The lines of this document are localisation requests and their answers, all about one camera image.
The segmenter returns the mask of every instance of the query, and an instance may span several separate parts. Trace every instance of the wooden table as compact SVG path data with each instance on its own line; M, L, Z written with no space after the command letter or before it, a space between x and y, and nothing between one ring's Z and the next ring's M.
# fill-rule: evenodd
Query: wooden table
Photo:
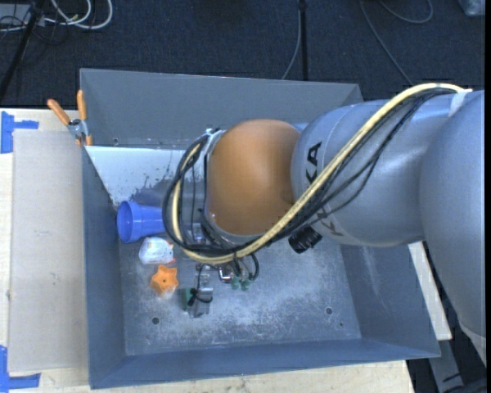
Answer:
M49 110L6 110L19 120L37 120L44 129L63 126ZM68 112L72 118L78 113ZM8 290L11 264L11 208L14 152L0 154L0 345L7 346ZM442 325L437 333L447 331ZM82 392L90 391L87 370L83 368L40 368L42 373L37 391ZM12 376L24 375L11 373ZM258 376L226 377L193 382L173 382L154 386L139 386L138 391L159 393L188 392L414 392L404 361L378 364L357 364L333 368L270 373ZM121 387L116 391L134 391L134 387Z

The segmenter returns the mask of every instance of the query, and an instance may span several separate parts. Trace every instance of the blue tape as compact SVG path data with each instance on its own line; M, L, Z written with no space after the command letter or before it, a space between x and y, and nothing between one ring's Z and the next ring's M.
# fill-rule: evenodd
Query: blue tape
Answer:
M0 345L0 393L10 389L29 389L38 387L40 373L24 377L9 377L7 372L7 348Z
M2 132L0 138L0 152L11 153L13 151L13 131L15 129L38 129L38 121L23 120L15 122L14 115L2 111Z

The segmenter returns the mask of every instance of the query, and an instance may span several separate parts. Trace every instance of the gray bin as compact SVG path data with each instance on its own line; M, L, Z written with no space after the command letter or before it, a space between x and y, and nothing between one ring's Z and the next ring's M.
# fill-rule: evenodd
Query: gray bin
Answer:
M362 101L356 84L114 70L81 70L80 87L95 145L165 150L209 127L305 124ZM91 388L439 356L407 246L324 239L297 255L281 240L258 252L249 291L214 275L210 313L190 318L179 296L163 302L149 288L155 269L138 260L139 242L119 240L110 196L86 151L82 159ZM194 262L175 256L179 294L192 287Z

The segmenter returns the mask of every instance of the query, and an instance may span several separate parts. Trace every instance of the blue plastic cup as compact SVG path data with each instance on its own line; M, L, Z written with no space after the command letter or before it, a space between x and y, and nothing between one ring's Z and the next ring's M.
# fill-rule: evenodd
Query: blue plastic cup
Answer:
M143 206L133 201L123 201L118 207L116 225L120 240L133 243L137 240L163 233L162 209Z

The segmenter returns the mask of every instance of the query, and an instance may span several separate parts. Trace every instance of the orange star-shaped object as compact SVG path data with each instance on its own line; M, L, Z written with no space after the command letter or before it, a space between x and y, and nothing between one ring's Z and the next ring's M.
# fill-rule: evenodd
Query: orange star-shaped object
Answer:
M149 286L154 288L159 296L172 293L178 286L177 269L160 265Z

